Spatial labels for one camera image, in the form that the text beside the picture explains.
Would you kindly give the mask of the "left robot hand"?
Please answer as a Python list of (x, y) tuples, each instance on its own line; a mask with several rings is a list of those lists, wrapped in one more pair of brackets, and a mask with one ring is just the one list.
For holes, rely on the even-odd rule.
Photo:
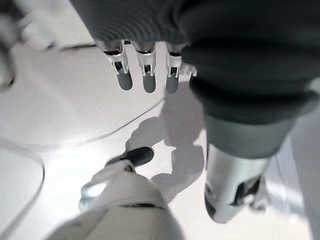
[(74, 0), (100, 47), (115, 40), (179, 46), (207, 134), (205, 205), (231, 220), (269, 159), (319, 95), (317, 0)]

